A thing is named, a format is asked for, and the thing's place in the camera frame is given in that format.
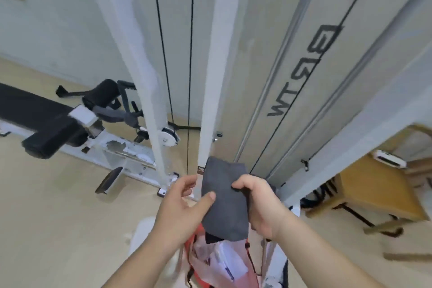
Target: right hand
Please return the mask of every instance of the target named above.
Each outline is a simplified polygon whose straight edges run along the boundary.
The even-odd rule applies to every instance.
[[[250,189],[249,222],[252,229],[264,238],[276,240],[280,224],[285,221],[287,208],[273,193],[267,181],[243,174],[231,187]]]

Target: black lettering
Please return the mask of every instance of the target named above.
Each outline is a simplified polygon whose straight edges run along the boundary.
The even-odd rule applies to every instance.
[[[301,78],[303,78],[304,76],[305,76],[306,78],[308,78],[308,76],[309,76],[309,74],[310,74],[310,71],[308,70],[308,67],[307,67],[307,66],[305,66],[305,67],[303,68],[303,70],[301,71],[300,74],[298,74],[297,72],[299,71],[300,67],[302,67],[304,64],[316,64],[316,63],[318,63],[318,60],[315,59],[315,58],[306,58],[306,57],[302,57],[302,58],[300,58],[300,60],[299,60],[299,62],[298,62],[298,64],[297,64],[297,66],[295,67],[294,71],[291,73],[291,78],[292,78],[293,80],[301,79]]]
[[[282,100],[282,97],[284,96],[284,94],[297,94],[297,91],[294,90],[288,90],[288,82],[285,83],[284,87],[282,88],[281,92],[279,93],[279,95],[276,98],[276,102],[279,103],[279,105],[273,105],[271,107],[271,109],[274,111],[273,113],[268,113],[267,116],[279,116],[279,115],[283,115],[284,112],[281,110],[282,108],[288,108],[289,104],[284,102]]]
[[[321,25],[308,46],[308,52],[316,52],[318,54],[326,52],[342,31],[342,28],[343,27],[339,27],[338,25]],[[326,33],[331,33],[330,39],[327,37]]]

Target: hand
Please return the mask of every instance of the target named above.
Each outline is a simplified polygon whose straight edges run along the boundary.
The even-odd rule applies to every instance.
[[[149,235],[174,253],[194,233],[202,218],[213,205],[216,193],[209,192],[198,203],[189,207],[182,197],[189,196],[197,181],[197,175],[183,176],[169,188],[159,206],[155,225]]]
[[[275,240],[287,208],[273,193],[267,181],[243,174],[231,186],[235,189],[250,189],[249,222],[252,229],[264,238]]]

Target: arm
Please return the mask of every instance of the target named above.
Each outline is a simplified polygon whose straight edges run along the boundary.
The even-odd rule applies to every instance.
[[[192,193],[196,181],[196,175],[185,176],[170,187],[152,231],[103,288],[151,288],[155,285],[165,264],[194,233],[216,199],[215,193],[210,192],[189,207],[182,197]]]
[[[251,190],[252,227],[279,244],[309,288],[384,287],[290,212],[266,180],[243,175],[232,187]]]

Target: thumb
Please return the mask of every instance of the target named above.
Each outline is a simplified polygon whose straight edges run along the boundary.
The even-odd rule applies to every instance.
[[[210,191],[209,193],[202,196],[198,203],[191,207],[191,213],[194,215],[194,217],[196,216],[199,218],[199,221],[201,221],[215,202],[215,199],[216,193],[214,191]]]

